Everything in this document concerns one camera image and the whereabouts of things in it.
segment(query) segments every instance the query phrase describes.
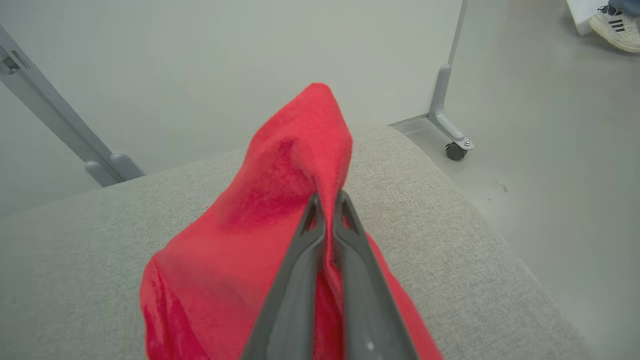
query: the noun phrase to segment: gray upholstered cushion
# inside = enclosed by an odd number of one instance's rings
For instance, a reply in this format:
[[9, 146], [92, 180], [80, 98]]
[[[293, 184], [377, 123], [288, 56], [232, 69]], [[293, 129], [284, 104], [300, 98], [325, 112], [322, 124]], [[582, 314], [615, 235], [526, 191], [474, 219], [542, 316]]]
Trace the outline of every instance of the gray upholstered cushion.
[[[526, 266], [439, 169], [388, 127], [352, 131], [346, 190], [445, 359], [590, 359]], [[0, 222], [7, 359], [143, 359], [149, 257], [231, 181], [243, 152]]]

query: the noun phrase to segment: red towel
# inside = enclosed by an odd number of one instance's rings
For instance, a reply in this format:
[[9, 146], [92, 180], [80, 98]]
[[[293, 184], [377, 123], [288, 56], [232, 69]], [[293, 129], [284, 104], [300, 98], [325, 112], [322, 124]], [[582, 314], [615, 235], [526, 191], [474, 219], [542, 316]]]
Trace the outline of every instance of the red towel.
[[[328, 237], [317, 277], [314, 359], [343, 359], [342, 286], [330, 226], [350, 159], [351, 135], [326, 85], [310, 85], [267, 121], [227, 190], [147, 264], [140, 306], [149, 358], [238, 359], [318, 192]], [[440, 360], [413, 302], [369, 241], [420, 358]]]

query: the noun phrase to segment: caster wheel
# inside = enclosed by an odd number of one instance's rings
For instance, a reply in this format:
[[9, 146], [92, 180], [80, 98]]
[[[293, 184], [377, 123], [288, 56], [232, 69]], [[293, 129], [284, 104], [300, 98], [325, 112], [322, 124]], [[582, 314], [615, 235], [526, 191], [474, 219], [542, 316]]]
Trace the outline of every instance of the caster wheel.
[[462, 149], [455, 142], [448, 143], [446, 147], [447, 157], [452, 160], [462, 160], [467, 155], [468, 150]]

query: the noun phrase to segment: white sneaker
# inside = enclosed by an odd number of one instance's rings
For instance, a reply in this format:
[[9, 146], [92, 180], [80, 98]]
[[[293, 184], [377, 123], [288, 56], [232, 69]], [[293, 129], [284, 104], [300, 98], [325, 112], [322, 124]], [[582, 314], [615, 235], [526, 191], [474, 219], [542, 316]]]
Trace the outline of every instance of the white sneaker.
[[625, 15], [621, 10], [607, 5], [599, 8], [598, 13], [589, 19], [589, 26], [618, 49], [640, 53], [638, 18]]

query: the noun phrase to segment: stand foot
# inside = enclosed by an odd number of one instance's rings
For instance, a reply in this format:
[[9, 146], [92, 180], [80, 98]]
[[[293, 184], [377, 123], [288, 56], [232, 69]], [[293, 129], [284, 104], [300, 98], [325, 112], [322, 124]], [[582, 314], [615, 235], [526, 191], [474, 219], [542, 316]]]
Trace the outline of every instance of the stand foot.
[[449, 120], [444, 112], [444, 99], [447, 95], [450, 77], [451, 65], [447, 64], [440, 68], [427, 119], [453, 140], [453, 143], [447, 145], [447, 156], [452, 160], [462, 160], [467, 151], [472, 150], [475, 145]]

